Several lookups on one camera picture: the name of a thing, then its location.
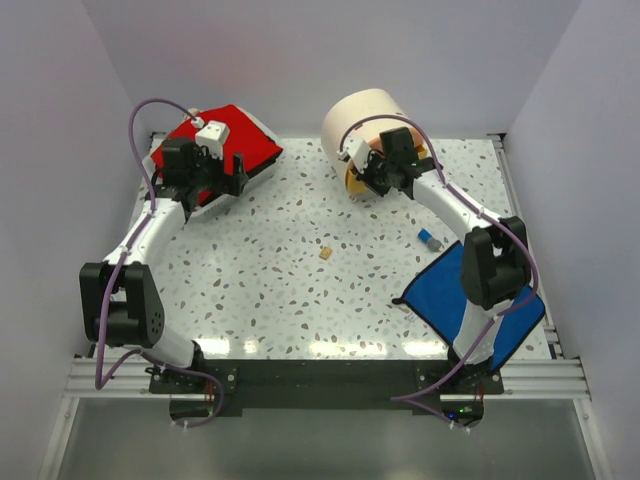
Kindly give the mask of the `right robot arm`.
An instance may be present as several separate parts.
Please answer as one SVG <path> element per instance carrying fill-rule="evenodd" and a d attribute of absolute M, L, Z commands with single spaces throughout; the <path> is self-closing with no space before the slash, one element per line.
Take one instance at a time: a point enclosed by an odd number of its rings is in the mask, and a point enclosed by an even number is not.
<path fill-rule="evenodd" d="M 380 196 L 392 189 L 405 194 L 436 214 L 461 242 L 459 278 L 466 304 L 451 346 L 458 360 L 446 367 L 445 379 L 452 390 L 469 392 L 481 380 L 478 365 L 494 355 L 502 318 L 538 296 L 525 223 L 485 209 L 449 181 L 429 139 L 424 158 L 406 127 L 384 131 L 380 140 L 378 148 L 364 141 L 354 146 L 357 179 Z"/>

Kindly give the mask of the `round beige drawer organizer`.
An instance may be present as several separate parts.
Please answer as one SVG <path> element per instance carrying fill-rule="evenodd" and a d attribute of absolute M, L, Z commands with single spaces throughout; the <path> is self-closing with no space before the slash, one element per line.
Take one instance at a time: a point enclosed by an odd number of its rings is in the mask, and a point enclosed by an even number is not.
<path fill-rule="evenodd" d="M 356 179 L 356 168 L 338 160 L 348 137 L 361 137 L 371 149 L 382 151 L 380 133 L 407 127 L 420 160 L 431 156 L 431 151 L 418 130 L 395 116 L 408 116 L 385 90 L 369 88 L 352 93 L 339 100 L 326 114 L 322 123 L 321 147 L 331 162 L 338 180 L 351 200 L 373 198 L 375 194 Z"/>

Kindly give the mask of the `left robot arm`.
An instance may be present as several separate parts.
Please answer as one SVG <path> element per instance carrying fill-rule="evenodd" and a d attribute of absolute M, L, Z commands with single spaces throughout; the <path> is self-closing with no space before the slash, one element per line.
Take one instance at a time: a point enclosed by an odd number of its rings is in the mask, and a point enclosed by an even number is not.
<path fill-rule="evenodd" d="M 240 196 L 248 181 L 240 152 L 224 160 L 213 148 L 184 137 L 160 146 L 163 164 L 146 176 L 148 194 L 138 219 L 122 242 L 102 261 L 79 272 L 85 335 L 96 348 L 96 377 L 109 347 L 174 366 L 171 378 L 185 392 L 200 390 L 207 368 L 195 360 L 196 344 L 170 328 L 152 267 L 173 235 L 200 210 L 204 193 Z"/>

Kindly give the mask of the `blue grey glue stick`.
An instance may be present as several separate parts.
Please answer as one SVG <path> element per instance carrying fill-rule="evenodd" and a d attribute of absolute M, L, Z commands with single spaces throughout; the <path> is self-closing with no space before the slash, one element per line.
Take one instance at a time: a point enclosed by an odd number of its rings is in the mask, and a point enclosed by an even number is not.
<path fill-rule="evenodd" d="M 434 238 L 427 230 L 421 229 L 418 233 L 418 239 L 427 247 L 431 252 L 439 252 L 442 248 L 442 243 Z"/>

